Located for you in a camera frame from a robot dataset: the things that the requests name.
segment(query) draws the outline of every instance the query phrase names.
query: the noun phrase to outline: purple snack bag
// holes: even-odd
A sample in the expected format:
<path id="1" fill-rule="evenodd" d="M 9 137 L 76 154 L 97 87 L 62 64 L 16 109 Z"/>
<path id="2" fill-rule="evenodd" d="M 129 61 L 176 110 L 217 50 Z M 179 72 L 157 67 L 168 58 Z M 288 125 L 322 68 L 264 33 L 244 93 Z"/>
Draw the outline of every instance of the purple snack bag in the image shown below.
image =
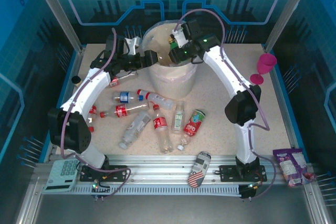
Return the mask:
<path id="1" fill-rule="evenodd" d="M 273 150 L 273 155 L 282 170 L 290 187 L 309 184 L 316 179 L 316 175 L 307 172 L 307 163 L 302 149 Z"/>

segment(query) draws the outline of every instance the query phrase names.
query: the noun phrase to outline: metal base plate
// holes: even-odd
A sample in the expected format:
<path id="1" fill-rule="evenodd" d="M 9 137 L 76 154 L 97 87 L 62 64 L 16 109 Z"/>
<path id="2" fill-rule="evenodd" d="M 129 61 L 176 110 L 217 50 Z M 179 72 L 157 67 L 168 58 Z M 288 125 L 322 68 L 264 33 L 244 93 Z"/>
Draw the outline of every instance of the metal base plate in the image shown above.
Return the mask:
<path id="1" fill-rule="evenodd" d="M 257 170 L 251 171 L 249 174 L 241 178 L 235 165 L 221 165 L 219 167 L 219 175 L 221 182 L 258 182 L 260 177 L 263 181 L 267 181 L 265 167 L 260 165 Z"/>
<path id="2" fill-rule="evenodd" d="M 110 165 L 109 170 L 126 168 L 125 165 Z M 95 179 L 100 179 L 102 176 L 107 176 L 109 173 L 100 173 L 93 170 L 86 165 L 83 165 L 79 181 L 81 182 L 93 182 Z M 104 182 L 124 182 L 126 179 L 126 172 L 115 172 L 104 180 Z"/>

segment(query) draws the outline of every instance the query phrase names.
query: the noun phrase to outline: pink wine glass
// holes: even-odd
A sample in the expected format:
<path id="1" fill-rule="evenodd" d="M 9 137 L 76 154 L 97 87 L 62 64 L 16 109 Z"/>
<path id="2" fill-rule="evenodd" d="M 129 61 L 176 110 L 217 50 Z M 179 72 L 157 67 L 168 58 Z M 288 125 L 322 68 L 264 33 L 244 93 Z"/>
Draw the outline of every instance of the pink wine glass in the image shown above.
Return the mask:
<path id="1" fill-rule="evenodd" d="M 262 74 L 270 73 L 272 68 L 277 64 L 277 58 L 271 54 L 263 54 L 257 63 L 258 73 L 252 74 L 250 80 L 252 83 L 260 85 L 264 82 Z"/>

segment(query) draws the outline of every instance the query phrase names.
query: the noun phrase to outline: white bottle cap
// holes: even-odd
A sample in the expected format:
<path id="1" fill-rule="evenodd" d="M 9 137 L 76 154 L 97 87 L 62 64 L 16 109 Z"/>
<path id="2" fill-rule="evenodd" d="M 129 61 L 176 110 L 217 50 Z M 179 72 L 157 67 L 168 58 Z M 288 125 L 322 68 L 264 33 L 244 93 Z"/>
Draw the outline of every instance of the white bottle cap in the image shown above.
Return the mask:
<path id="1" fill-rule="evenodd" d="M 179 144 L 177 148 L 178 148 L 180 151 L 183 151 L 183 150 L 184 150 L 184 147 L 183 147 L 181 144 Z"/>
<path id="2" fill-rule="evenodd" d="M 119 143 L 119 147 L 122 148 L 122 149 L 124 149 L 124 150 L 127 150 L 127 148 L 128 148 L 128 146 L 125 145 L 123 142 Z"/>

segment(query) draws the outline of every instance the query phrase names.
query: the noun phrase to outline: enclosure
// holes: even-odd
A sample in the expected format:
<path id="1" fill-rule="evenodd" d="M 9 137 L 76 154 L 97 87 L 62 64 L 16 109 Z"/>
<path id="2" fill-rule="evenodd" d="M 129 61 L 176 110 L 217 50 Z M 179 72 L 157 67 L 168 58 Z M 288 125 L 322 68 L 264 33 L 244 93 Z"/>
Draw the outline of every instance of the enclosure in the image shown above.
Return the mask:
<path id="1" fill-rule="evenodd" d="M 336 0 L 0 0 L 0 167 L 3 223 L 333 223 L 336 173 Z M 279 166 L 275 185 L 263 198 L 182 193 L 195 155 L 213 156 L 204 188 L 221 188 L 213 173 L 219 165 L 235 164 L 234 128 L 224 114 L 229 94 L 205 63 L 185 101 L 185 115 L 204 108 L 206 119 L 193 145 L 160 154 L 153 129 L 126 151 L 118 147 L 133 118 L 97 120 L 92 141 L 113 165 L 127 165 L 132 175 L 125 189 L 103 204 L 90 193 L 44 194 L 59 148 L 50 142 L 47 114 L 75 91 L 71 77 L 84 78 L 93 59 L 105 49 L 111 28 L 120 36 L 143 38 L 158 22 L 176 20 L 192 9 L 214 11 L 224 22 L 228 58 L 242 75 L 256 73 L 264 52 L 278 64 L 264 75 L 261 101 L 270 132 L 255 130 L 256 150 L 272 158 L 272 150 L 303 148 L 310 169 L 321 178 L 288 188 Z M 216 18 L 195 12 L 203 31 L 222 38 Z M 114 90 L 153 91 L 148 69 Z M 100 111 L 112 105 L 111 89 L 98 97 Z M 173 111 L 164 111 L 171 122 Z M 262 120 L 257 115 L 257 122 Z M 265 165 L 270 184 L 272 166 Z M 90 186 L 77 181 L 78 188 Z"/>

